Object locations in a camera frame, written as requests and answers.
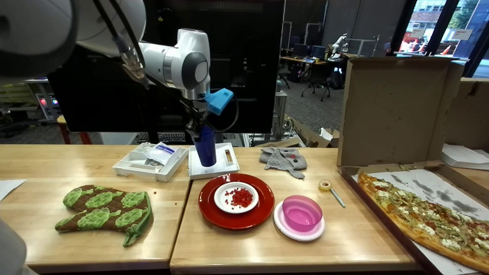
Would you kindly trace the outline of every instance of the tree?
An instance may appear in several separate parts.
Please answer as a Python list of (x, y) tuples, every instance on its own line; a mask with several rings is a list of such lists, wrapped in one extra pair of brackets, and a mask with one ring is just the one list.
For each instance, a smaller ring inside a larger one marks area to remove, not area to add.
[(448, 28), (465, 29), (477, 3), (479, 3), (479, 0), (466, 0), (462, 9), (453, 14), (450, 23), (448, 23)]

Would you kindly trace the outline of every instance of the tape roll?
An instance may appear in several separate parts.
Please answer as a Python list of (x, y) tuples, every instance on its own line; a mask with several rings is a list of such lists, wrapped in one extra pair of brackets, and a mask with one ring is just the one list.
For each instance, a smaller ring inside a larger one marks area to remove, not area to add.
[(332, 186), (331, 186), (331, 182), (328, 181), (328, 180), (322, 180), (319, 182), (319, 190), (322, 190), (322, 191), (329, 191), (331, 190)]

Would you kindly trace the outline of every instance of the blue cup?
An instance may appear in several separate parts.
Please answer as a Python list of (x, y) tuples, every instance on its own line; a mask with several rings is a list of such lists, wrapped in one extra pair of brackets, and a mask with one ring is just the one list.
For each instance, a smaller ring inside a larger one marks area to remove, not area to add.
[(204, 126), (199, 141), (194, 139), (194, 144), (202, 166), (211, 167), (216, 164), (216, 135), (211, 128)]

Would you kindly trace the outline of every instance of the pizza crust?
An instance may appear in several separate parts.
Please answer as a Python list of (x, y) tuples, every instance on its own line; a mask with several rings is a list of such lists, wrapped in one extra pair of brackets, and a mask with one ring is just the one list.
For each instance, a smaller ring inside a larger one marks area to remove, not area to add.
[(401, 229), (404, 234), (406, 234), (408, 237), (410, 237), (412, 240), (415, 242), (419, 243), (420, 245), (435, 251), (436, 253), (439, 253), (443, 256), (446, 256), (456, 262), (459, 262), (460, 264), (466, 265), (470, 268), (474, 268), (477, 270), (480, 270), (485, 273), (489, 273), (489, 261), (486, 260), (485, 258), (477, 257), (477, 259), (473, 259), (471, 257), (462, 255), (458, 252), (455, 252), (440, 243), (433, 241), (429, 238), (436, 238), (438, 239), (437, 236), (429, 235), (425, 233), (423, 230), (417, 230), (417, 229), (412, 229), (404, 220), (399, 218), (397, 215), (388, 213), (378, 202), (371, 190), (366, 186), (367, 183), (372, 184), (373, 180), (376, 180), (376, 178), (373, 178), (371, 176), (368, 176), (364, 172), (362, 172), (359, 177), (358, 177), (358, 184), (362, 188), (363, 191), (367, 193), (367, 195), (372, 199), (380, 209), (397, 225), (399, 229)]

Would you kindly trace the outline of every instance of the red plate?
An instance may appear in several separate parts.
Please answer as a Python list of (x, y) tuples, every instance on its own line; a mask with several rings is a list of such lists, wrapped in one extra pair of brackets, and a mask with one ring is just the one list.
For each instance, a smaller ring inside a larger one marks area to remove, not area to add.
[[(242, 182), (254, 187), (258, 192), (258, 204), (250, 211), (241, 214), (226, 213), (214, 202), (214, 193), (225, 183)], [(264, 222), (272, 213), (275, 205), (272, 190), (262, 180), (246, 174), (227, 174), (209, 181), (200, 191), (199, 208), (209, 222), (231, 230), (255, 227)]]

